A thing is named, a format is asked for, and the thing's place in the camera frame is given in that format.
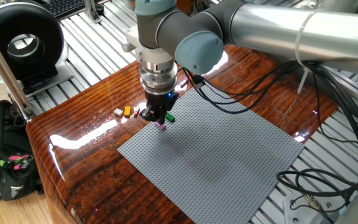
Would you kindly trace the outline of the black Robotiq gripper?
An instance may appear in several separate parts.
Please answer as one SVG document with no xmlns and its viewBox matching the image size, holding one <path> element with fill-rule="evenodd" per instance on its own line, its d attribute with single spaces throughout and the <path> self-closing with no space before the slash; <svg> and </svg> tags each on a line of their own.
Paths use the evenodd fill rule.
<svg viewBox="0 0 358 224">
<path fill-rule="evenodd" d="M 147 107 L 140 111 L 139 116 L 146 121 L 156 121 L 163 125 L 168 111 L 173 108 L 178 97 L 179 94 L 175 90 L 163 95 L 145 92 Z"/>
</svg>

